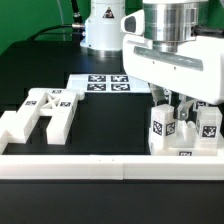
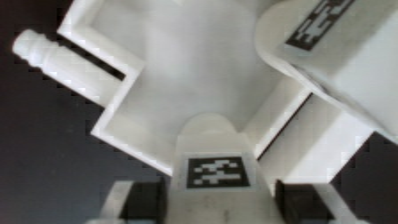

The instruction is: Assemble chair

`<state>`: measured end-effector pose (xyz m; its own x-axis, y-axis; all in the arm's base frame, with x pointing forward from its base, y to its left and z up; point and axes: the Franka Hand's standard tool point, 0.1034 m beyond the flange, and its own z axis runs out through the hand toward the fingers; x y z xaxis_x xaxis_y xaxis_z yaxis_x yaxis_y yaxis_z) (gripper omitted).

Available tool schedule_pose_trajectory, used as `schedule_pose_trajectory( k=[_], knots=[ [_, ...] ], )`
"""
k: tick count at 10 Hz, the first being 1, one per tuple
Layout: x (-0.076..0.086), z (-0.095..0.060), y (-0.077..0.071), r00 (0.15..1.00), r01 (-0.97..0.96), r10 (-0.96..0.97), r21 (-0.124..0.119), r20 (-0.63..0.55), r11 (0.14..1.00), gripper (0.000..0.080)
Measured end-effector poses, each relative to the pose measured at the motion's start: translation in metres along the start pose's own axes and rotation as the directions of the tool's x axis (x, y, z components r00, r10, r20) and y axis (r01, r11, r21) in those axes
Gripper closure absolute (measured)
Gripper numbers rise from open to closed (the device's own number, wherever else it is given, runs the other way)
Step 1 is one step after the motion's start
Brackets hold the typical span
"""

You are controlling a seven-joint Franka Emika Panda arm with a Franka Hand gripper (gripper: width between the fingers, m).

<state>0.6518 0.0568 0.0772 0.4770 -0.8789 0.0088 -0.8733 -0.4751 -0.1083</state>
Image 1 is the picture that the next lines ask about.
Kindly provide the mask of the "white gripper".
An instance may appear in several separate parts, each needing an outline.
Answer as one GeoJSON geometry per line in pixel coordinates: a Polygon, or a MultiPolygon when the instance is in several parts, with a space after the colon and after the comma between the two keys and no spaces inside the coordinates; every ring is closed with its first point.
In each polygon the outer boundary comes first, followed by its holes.
{"type": "Polygon", "coordinates": [[[193,98],[210,104],[224,102],[224,39],[198,36],[180,44],[176,53],[164,53],[153,50],[144,37],[126,35],[123,65],[128,75],[151,83],[156,106],[171,104],[171,91],[180,93],[178,120],[189,117],[193,98]]]}

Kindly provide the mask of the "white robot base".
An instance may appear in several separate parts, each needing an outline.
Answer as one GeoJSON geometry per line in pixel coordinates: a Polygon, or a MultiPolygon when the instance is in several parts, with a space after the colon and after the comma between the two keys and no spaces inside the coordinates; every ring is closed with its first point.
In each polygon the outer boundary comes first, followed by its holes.
{"type": "Polygon", "coordinates": [[[124,16],[125,0],[91,0],[81,51],[99,57],[119,57],[123,41],[120,23],[124,16]]]}

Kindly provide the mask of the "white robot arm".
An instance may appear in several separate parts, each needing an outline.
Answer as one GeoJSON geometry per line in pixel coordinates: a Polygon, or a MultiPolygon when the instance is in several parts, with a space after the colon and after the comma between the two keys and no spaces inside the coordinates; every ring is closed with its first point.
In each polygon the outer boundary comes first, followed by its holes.
{"type": "Polygon", "coordinates": [[[224,102],[224,30],[205,25],[208,0],[142,0],[121,20],[125,72],[150,84],[156,102],[180,95],[180,120],[195,100],[224,102]]]}

